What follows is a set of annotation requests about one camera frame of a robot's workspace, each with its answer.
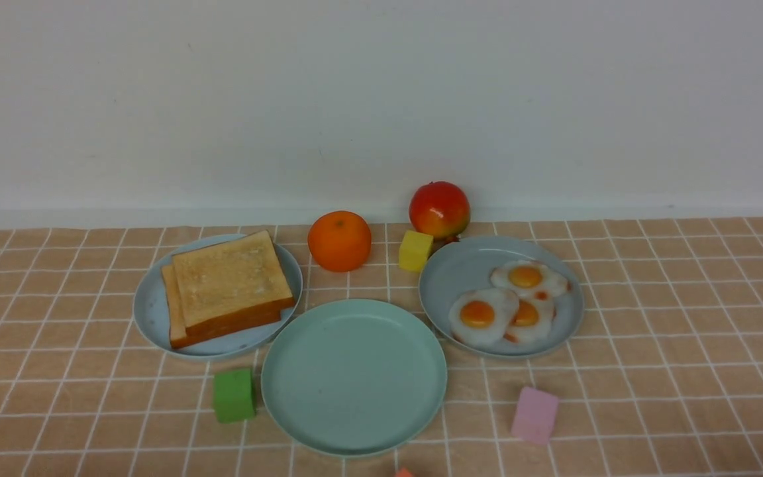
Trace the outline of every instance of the green block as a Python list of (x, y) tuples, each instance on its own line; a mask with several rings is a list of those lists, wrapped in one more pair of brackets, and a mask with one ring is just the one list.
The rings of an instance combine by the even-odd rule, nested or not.
[(217, 421), (221, 423), (234, 423), (255, 417), (251, 369), (236, 369), (215, 374), (214, 412)]

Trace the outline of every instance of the yellow cube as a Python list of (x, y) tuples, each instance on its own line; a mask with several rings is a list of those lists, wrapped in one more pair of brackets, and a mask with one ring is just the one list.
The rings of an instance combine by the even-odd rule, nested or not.
[(405, 238), (399, 245), (399, 268), (409, 272), (420, 272), (432, 253), (434, 237), (426, 233), (405, 231)]

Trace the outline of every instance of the bread slice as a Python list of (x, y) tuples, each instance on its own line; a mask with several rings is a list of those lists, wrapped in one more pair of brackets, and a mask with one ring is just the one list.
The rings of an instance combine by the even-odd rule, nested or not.
[(184, 326), (184, 315), (181, 312), (181, 296), (178, 292), (176, 271), (172, 265), (165, 265), (161, 267), (161, 276), (164, 278), (164, 286), (167, 289), (167, 306), (170, 308), (170, 347), (174, 350), (230, 335), (243, 329), (277, 323), (281, 320), (281, 311), (268, 311), (257, 317), (227, 323), (221, 328), (209, 329), (200, 335), (188, 335)]
[(296, 304), (267, 230), (175, 254), (172, 262), (188, 335)]

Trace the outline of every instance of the red apple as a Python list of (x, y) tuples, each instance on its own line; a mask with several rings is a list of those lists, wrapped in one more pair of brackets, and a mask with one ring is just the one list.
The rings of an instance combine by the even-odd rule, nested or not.
[(455, 184), (429, 182), (414, 193), (408, 216), (417, 232), (454, 242), (470, 225), (470, 202)]

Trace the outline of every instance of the empty plate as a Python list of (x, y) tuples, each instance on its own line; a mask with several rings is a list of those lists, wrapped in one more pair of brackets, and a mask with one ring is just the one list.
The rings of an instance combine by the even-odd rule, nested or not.
[[(134, 323), (143, 338), (148, 339), (150, 343), (161, 348), (173, 356), (191, 360), (222, 360), (241, 355), (248, 351), (258, 348), (260, 345), (269, 341), (273, 335), (287, 324), (296, 306), (285, 308), (281, 311), (281, 321), (259, 326), (257, 328), (245, 329), (231, 333), (230, 335), (219, 338), (209, 339), (192, 346), (174, 350), (170, 346), (170, 311), (167, 306), (167, 290), (164, 287), (164, 279), (161, 277), (161, 266), (170, 265), (172, 256), (177, 253), (197, 250), (198, 248), (208, 247), (209, 245), (222, 244), (230, 240), (237, 240), (245, 237), (242, 233), (233, 235), (217, 235), (209, 238), (201, 238), (190, 244), (182, 245), (176, 248), (166, 257), (155, 262), (152, 268), (146, 272), (137, 291), (134, 295)], [(302, 295), (302, 270), (296, 258), (279, 244), (276, 246), (276, 254), (281, 262), (281, 270), (287, 278), (287, 284), (296, 297), (296, 303)]]
[(343, 458), (387, 452), (435, 417), (447, 368), (432, 331), (408, 311), (343, 299), (295, 318), (270, 345), (261, 394), (282, 431)]
[[(475, 348), (452, 339), (449, 308), (461, 293), (491, 287), (490, 272), (511, 260), (538, 260), (564, 275), (572, 284), (569, 293), (555, 299), (558, 314), (547, 339), (517, 345), (505, 339)], [(582, 324), (585, 302), (573, 271), (545, 248), (518, 238), (470, 237), (445, 245), (429, 258), (420, 274), (420, 301), (434, 326), (452, 343), (475, 353), (499, 358), (531, 358), (549, 353), (575, 335)]]

